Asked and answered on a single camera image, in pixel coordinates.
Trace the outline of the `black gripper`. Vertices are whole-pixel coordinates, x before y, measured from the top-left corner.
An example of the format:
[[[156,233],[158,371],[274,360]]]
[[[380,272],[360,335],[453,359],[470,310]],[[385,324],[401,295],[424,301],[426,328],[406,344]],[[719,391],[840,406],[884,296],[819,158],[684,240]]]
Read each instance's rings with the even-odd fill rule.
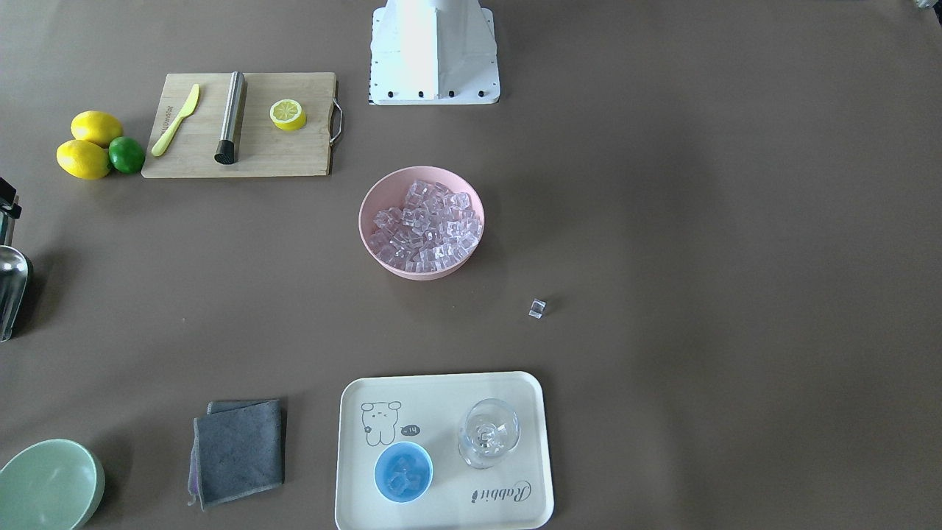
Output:
[[[21,206],[17,203],[17,190],[4,178],[0,178],[0,198],[2,214],[17,220],[21,215]]]

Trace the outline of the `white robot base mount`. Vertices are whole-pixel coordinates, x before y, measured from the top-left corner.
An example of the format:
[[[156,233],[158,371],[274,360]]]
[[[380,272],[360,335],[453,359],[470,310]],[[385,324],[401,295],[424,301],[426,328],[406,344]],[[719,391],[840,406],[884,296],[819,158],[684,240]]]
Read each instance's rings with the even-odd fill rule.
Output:
[[[501,97],[494,14],[478,1],[388,1],[372,13],[368,102],[490,105]]]

